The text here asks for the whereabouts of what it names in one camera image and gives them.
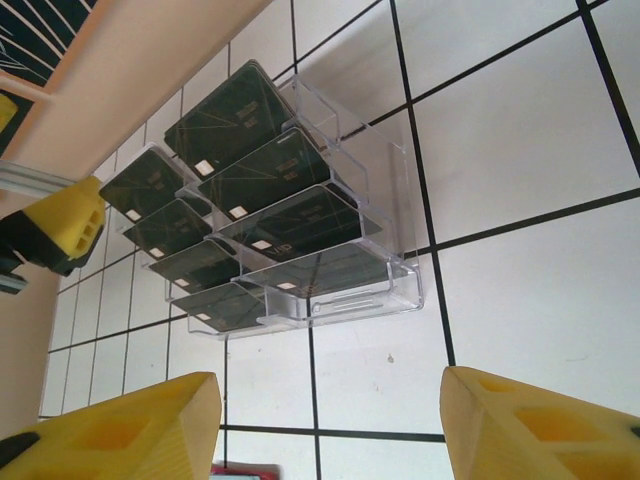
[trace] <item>white tile wall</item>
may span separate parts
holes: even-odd
[[[589,8],[638,129],[637,2],[596,5]],[[391,214],[415,228],[415,239],[401,238],[403,250],[430,249],[419,258],[425,308],[315,329],[316,417],[308,332],[232,340],[225,358],[224,343],[189,334],[183,312],[169,310],[163,282],[142,269],[111,211],[104,260],[92,258],[79,285],[80,272],[61,279],[41,415],[213,371],[223,395],[225,380],[228,387],[229,462],[278,464],[294,479],[316,478],[317,466],[325,479],[453,478],[438,414],[452,354],[460,365],[640,415],[632,381],[640,158],[635,152],[634,164],[573,0],[275,0],[96,174],[124,168],[145,135],[161,142],[180,97],[186,113],[224,81],[229,54],[231,72],[255,58],[283,82],[293,73],[294,34],[305,79],[365,120],[383,115],[377,128],[407,151],[406,205]],[[398,40],[412,97],[438,87],[415,102],[415,117],[400,108]],[[626,131],[632,148],[637,133]],[[374,203],[385,203],[393,169],[379,167],[378,149],[362,137],[346,146],[369,168]],[[621,203],[597,200],[621,192]],[[594,200],[593,210],[576,206]],[[530,220],[566,208],[572,215]],[[506,233],[474,235],[508,224]],[[72,335],[93,340],[96,322],[96,342],[68,348]],[[214,461],[224,451],[221,430]]]
[[[440,443],[322,438],[320,452],[327,480],[453,480],[447,448]]]

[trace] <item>beige wall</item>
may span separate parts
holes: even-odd
[[[32,200],[0,192],[0,217]],[[15,271],[29,285],[0,293],[0,438],[35,423],[47,365],[58,275],[34,265]]]

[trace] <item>card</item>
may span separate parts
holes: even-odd
[[[256,318],[266,315],[264,302],[256,298],[261,292],[245,283],[227,283],[171,303],[223,333],[260,326]]]
[[[388,280],[386,260],[346,243],[255,272],[252,279],[300,298],[344,291]]]
[[[250,60],[165,132],[165,142],[206,179],[273,140],[293,118],[258,62]]]
[[[234,220],[329,180],[329,166],[294,127],[215,174],[198,189]]]
[[[136,223],[175,200],[176,192],[183,185],[182,175],[171,165],[171,160],[152,145],[102,187],[100,196]],[[211,212],[203,200],[188,202],[200,215]]]
[[[226,242],[210,239],[158,260],[149,268],[186,292],[197,293],[240,275],[240,264],[231,257],[234,254]]]
[[[380,231],[368,218],[366,230]],[[263,255],[287,261],[362,236],[355,202],[336,184],[315,185],[223,228],[221,233]]]
[[[168,257],[211,233],[207,224],[185,201],[176,199],[136,223],[123,235],[155,259]]]

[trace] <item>wall-mounted organizer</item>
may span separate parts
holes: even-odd
[[[148,145],[102,194],[191,332],[422,307],[403,149],[298,76],[276,88],[250,61],[165,141],[175,155]]]

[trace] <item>ceiling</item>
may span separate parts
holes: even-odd
[[[82,27],[77,28],[75,39],[63,37],[68,25],[50,23],[45,29],[46,22],[40,22],[38,29],[33,27],[34,20],[25,28],[30,23],[27,20],[36,18],[28,15],[35,12],[48,22],[46,15],[52,14],[45,12],[43,5],[62,9],[74,1],[82,7],[68,17],[76,22],[73,30]],[[2,159],[74,180],[82,178],[269,2],[45,0],[43,4],[0,0],[0,7],[9,9],[9,14],[1,12],[0,21],[0,90],[7,92],[8,98],[25,99],[31,107]],[[86,15],[81,18],[83,9]],[[33,52],[40,55],[33,48],[15,47],[17,32],[25,32],[23,37],[32,43],[44,43],[62,54],[48,52],[45,63],[54,67],[52,74],[50,69],[40,68],[42,65],[35,68],[34,62],[29,71],[15,68],[12,62],[24,59],[27,64],[33,60]],[[30,52],[16,58],[18,50]],[[3,52],[16,53],[7,59]]]

